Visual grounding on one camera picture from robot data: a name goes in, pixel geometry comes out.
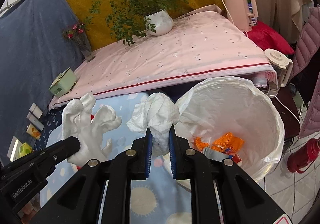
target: pitcher lid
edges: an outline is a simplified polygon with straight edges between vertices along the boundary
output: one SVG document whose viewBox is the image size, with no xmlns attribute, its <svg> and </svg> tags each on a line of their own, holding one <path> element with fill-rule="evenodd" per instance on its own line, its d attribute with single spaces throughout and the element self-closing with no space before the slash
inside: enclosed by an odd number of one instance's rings
<svg viewBox="0 0 320 224">
<path fill-rule="evenodd" d="M 285 69 L 289 65 L 288 58 L 277 50 L 268 48 L 264 51 L 264 54 L 271 63 L 279 66 L 281 69 Z"/>
</svg>

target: red and white sticker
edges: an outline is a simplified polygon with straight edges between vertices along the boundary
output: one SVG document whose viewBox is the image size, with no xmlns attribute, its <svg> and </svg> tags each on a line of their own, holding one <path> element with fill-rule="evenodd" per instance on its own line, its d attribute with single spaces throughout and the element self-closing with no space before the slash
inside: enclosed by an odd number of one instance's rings
<svg viewBox="0 0 320 224">
<path fill-rule="evenodd" d="M 277 219 L 273 224 L 292 224 L 287 214 L 283 214 L 279 219 Z"/>
</svg>

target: red thermos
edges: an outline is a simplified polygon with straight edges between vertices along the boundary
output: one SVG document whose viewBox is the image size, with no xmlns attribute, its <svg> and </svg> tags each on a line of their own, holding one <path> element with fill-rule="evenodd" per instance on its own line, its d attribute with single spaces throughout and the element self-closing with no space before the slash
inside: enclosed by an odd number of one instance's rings
<svg viewBox="0 0 320 224">
<path fill-rule="evenodd" d="M 315 161 L 320 152 L 320 139 L 311 138 L 306 144 L 291 154 L 288 158 L 287 167 L 290 172 L 304 173 L 301 168 Z"/>
</svg>

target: crumpled white tissue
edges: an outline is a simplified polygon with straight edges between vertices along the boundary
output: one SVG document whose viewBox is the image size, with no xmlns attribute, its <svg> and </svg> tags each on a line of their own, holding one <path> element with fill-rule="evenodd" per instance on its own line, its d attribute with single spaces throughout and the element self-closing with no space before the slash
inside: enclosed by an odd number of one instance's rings
<svg viewBox="0 0 320 224">
<path fill-rule="evenodd" d="M 96 103 L 94 95 L 85 94 L 80 100 L 71 100 L 62 112 L 62 139 L 70 136 L 80 141 L 80 150 L 70 156 L 67 161 L 78 166 L 84 166 L 87 161 L 97 159 L 106 161 L 112 150 L 111 139 L 101 149 L 102 135 L 121 125 L 121 118 L 111 106 L 102 106 L 91 122 L 92 108 Z"/>
<path fill-rule="evenodd" d="M 145 134 L 147 128 L 153 135 L 152 155 L 169 152 L 169 130 L 180 119 L 179 108 L 163 93 L 153 93 L 146 101 L 136 104 L 127 126 L 132 132 Z"/>
</svg>

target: red object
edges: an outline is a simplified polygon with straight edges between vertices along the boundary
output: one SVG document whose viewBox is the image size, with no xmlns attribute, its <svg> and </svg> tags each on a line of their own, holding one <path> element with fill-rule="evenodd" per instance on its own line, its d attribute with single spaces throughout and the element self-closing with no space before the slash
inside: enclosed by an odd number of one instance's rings
<svg viewBox="0 0 320 224">
<path fill-rule="evenodd" d="M 315 161 L 320 152 L 320 139 L 311 138 L 303 147 L 291 154 L 287 161 L 287 167 L 290 172 L 304 173 L 301 168 L 308 166 Z"/>
<path fill-rule="evenodd" d="M 248 38 L 263 51 L 272 48 L 285 55 L 294 54 L 293 48 L 290 47 L 284 37 L 261 21 L 258 21 L 258 24 L 252 27 L 252 31 L 248 32 Z"/>
</svg>

